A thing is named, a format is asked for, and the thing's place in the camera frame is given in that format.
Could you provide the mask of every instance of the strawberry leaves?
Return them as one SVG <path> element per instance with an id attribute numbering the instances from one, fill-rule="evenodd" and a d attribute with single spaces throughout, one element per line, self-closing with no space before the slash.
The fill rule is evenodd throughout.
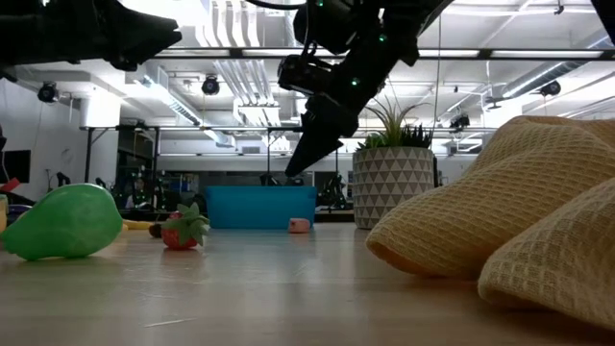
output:
<path id="1" fill-rule="evenodd" d="M 162 224 L 162 227 L 167 230 L 177 230 L 180 245 L 185 245 L 192 238 L 203 246 L 203 236 L 209 232 L 209 220 L 200 214 L 199 206 L 196 203 L 193 203 L 190 207 L 178 205 L 177 209 L 182 217 L 168 219 Z"/>

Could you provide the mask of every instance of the white planter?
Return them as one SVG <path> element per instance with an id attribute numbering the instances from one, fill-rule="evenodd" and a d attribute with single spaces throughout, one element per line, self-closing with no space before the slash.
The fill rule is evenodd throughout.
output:
<path id="1" fill-rule="evenodd" d="M 355 223 L 371 230 L 403 201 L 433 189 L 433 152 L 397 147 L 353 155 Z"/>

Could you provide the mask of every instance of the wooden table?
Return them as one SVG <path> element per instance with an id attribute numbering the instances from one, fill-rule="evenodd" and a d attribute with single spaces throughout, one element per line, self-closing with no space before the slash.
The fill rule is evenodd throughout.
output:
<path id="1" fill-rule="evenodd" d="M 615 334 L 557 313 L 494 309 L 475 284 L 420 280 L 364 247 L 364 231 L 212 232 L 164 251 L 130 231 L 89 259 L 0 251 L 0 344 L 572 345 Z"/>

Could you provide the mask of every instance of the blue container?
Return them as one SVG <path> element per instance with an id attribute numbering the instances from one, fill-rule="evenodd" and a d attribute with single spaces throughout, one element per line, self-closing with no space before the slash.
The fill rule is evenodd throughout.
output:
<path id="1" fill-rule="evenodd" d="M 291 218 L 314 223 L 313 186 L 211 186 L 205 193 L 213 229 L 285 230 Z"/>

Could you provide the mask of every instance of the yellow object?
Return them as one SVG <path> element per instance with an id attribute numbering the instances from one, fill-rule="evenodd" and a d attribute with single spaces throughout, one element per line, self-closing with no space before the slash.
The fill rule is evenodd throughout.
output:
<path id="1" fill-rule="evenodd" d="M 615 330 L 615 178 L 496 251 L 479 293 L 499 306 L 546 307 Z"/>
<path id="2" fill-rule="evenodd" d="M 386 215 L 367 247 L 408 273 L 476 279 L 511 238 L 615 177 L 613 134 L 615 120 L 516 117 L 461 179 Z"/>
<path id="3" fill-rule="evenodd" d="M 0 195 L 0 233 L 7 229 L 7 213 L 9 212 L 9 200 L 7 196 Z"/>
<path id="4" fill-rule="evenodd" d="M 149 230 L 150 226 L 154 225 L 154 223 L 147 221 L 124 220 L 124 225 L 126 225 L 129 230 Z"/>

